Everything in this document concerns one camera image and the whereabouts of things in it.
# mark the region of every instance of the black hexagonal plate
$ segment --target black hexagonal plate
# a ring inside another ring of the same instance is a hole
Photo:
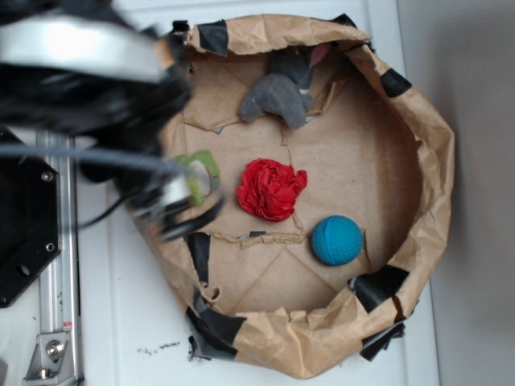
[[[0,127],[0,144],[20,143]],[[39,158],[0,154],[0,308],[14,301],[59,254],[58,173]]]

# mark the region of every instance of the white table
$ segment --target white table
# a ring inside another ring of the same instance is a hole
[[[161,32],[173,20],[191,26],[245,14],[283,13],[335,18],[346,13],[368,32],[386,62],[404,72],[402,45],[394,0],[345,1],[225,1],[190,0],[187,6],[171,0],[123,0],[120,9],[140,27],[156,23]],[[110,184],[79,182],[79,220],[103,211],[117,194]],[[80,234],[82,336],[86,384],[155,385],[297,384],[278,372],[220,360],[188,360],[191,334],[158,263],[125,209]],[[341,366],[304,381],[305,385],[421,385],[439,384],[435,332],[429,286],[414,316],[406,322],[406,337],[395,339],[369,363],[359,355]]]

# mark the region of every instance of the red crumpled paper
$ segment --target red crumpled paper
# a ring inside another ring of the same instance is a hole
[[[251,215],[283,221],[295,212],[295,202],[307,186],[307,172],[258,158],[247,164],[236,189],[238,202]]]

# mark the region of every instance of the blue ball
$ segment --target blue ball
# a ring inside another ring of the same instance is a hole
[[[360,254],[363,235],[348,217],[331,216],[316,226],[311,235],[311,248],[327,265],[347,264]]]

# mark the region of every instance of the brown paper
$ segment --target brown paper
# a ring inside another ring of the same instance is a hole
[[[161,137],[170,155],[211,150],[221,170],[227,204],[203,229],[212,235],[208,288],[183,240],[160,244],[155,228],[145,235],[184,307],[198,290],[213,310],[246,318],[233,344],[237,360],[309,378],[413,311],[447,243],[454,137],[415,88],[386,96],[381,76],[389,66],[356,28],[284,15],[237,18],[227,28],[227,58],[206,53],[198,29],[190,32],[196,90]],[[271,115],[241,122],[237,110],[266,74],[267,52],[326,41],[337,41],[338,51],[315,68],[308,124],[288,129]],[[234,190],[256,158],[307,171],[290,219],[269,223],[239,207]],[[333,215],[354,219],[366,242],[353,263],[335,268],[319,263],[309,245],[317,223]],[[266,234],[244,238],[256,231]],[[347,282],[386,263],[409,276],[395,301],[367,313]]]

